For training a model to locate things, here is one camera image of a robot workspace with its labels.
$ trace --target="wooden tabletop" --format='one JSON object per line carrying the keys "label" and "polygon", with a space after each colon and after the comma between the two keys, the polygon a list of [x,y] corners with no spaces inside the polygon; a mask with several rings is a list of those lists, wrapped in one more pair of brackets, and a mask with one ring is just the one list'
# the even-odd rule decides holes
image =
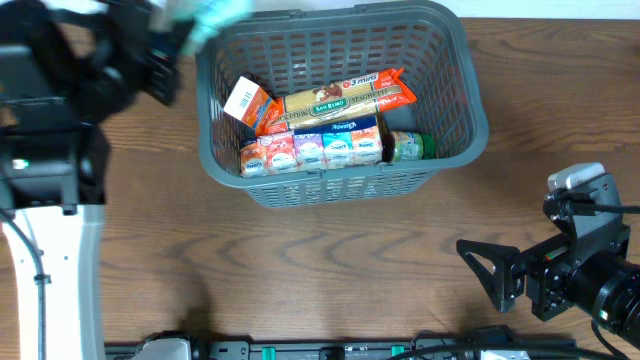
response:
{"label": "wooden tabletop", "polygon": [[[640,203],[640,22],[464,20],[491,127],[472,164],[411,195],[270,210],[206,175],[195,64],[166,109],[110,119],[101,285],[106,341],[165,329],[259,340],[411,337],[508,324],[604,350],[574,308],[543,323],[522,297],[496,312],[460,238],[525,249],[557,233],[547,176],[599,161]],[[640,262],[640,217],[627,216]],[[18,359],[15,278],[0,241],[0,358]],[[631,357],[640,352],[607,335]]]}

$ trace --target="gray plastic basket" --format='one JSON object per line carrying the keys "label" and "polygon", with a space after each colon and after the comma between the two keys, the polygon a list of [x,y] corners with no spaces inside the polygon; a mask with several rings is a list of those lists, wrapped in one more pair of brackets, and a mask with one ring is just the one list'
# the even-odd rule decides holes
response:
{"label": "gray plastic basket", "polygon": [[[431,1],[351,9],[256,13],[211,40],[197,57],[200,159],[220,183],[259,204],[288,207],[407,194],[440,169],[466,165],[489,136],[477,78],[458,18]],[[418,101],[384,113],[390,130],[433,135],[437,159],[261,178],[239,176],[252,131],[222,111],[250,72],[273,97],[390,67]]]}

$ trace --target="green tape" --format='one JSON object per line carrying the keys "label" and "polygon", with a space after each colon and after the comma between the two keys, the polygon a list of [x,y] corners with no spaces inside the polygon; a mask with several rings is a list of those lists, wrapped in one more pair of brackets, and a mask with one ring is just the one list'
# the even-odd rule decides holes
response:
{"label": "green tape", "polygon": [[391,346],[391,356],[396,356],[398,354],[402,354],[403,352],[404,352],[404,346],[402,345]]}
{"label": "green tape", "polygon": [[276,348],[262,348],[262,360],[276,360]]}

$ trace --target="cable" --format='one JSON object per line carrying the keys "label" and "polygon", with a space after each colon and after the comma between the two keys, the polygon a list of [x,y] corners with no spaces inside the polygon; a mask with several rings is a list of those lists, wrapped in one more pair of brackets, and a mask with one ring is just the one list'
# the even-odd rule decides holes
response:
{"label": "cable", "polygon": [[575,211],[601,211],[613,214],[640,214],[640,206],[600,205],[572,202],[571,208]]}
{"label": "cable", "polygon": [[[444,342],[444,339],[442,338],[442,336],[440,336],[440,334],[438,334],[437,332],[433,331],[433,330],[422,330],[419,333],[416,334],[416,336],[413,337],[413,339],[411,339],[411,342],[409,342],[409,347],[411,348],[411,350],[416,350],[416,342],[419,339],[431,339],[431,338],[425,338],[422,337],[422,334],[432,334],[435,335],[438,339],[440,339],[440,342],[442,342],[442,345],[447,345],[446,342]],[[427,359],[424,356],[418,356],[419,358],[423,359],[423,360],[432,360],[435,359],[435,354],[433,354],[433,357],[431,359]],[[444,360],[451,360],[455,358],[455,355],[451,354],[451,356],[446,356],[444,357]]]}
{"label": "cable", "polygon": [[600,343],[602,343],[602,345],[604,345],[604,347],[607,348],[607,350],[611,351],[611,353],[615,356],[619,356],[623,359],[628,359],[629,357],[627,357],[627,355],[625,355],[622,351],[616,349],[615,346],[611,345],[600,333],[600,330],[598,329],[598,323],[595,320],[591,320],[591,330],[593,330],[593,333],[596,335],[596,337],[598,338],[598,340],[600,340]]}
{"label": "cable", "polygon": [[29,238],[20,230],[18,225],[9,217],[9,215],[2,209],[0,209],[0,222],[6,222],[13,231],[16,232],[20,240],[24,243],[24,246],[29,251],[29,255],[31,255],[31,259],[33,260],[33,264],[36,268],[36,276],[34,276],[34,280],[36,286],[38,287],[38,359],[46,360],[46,307],[45,307],[45,290],[44,286],[48,282],[48,276],[44,273],[44,268],[42,266],[42,259],[40,258],[40,254],[38,250],[36,250],[35,246],[31,243]]}
{"label": "cable", "polygon": [[460,353],[465,351],[486,351],[486,350],[506,350],[506,351],[527,351],[539,352],[551,355],[573,356],[577,358],[592,360],[627,360],[619,356],[603,354],[596,351],[574,348],[569,346],[549,346],[549,345],[528,345],[528,344],[456,344],[438,345],[424,349],[406,351],[388,360],[402,360],[422,355],[437,354],[441,352]]}

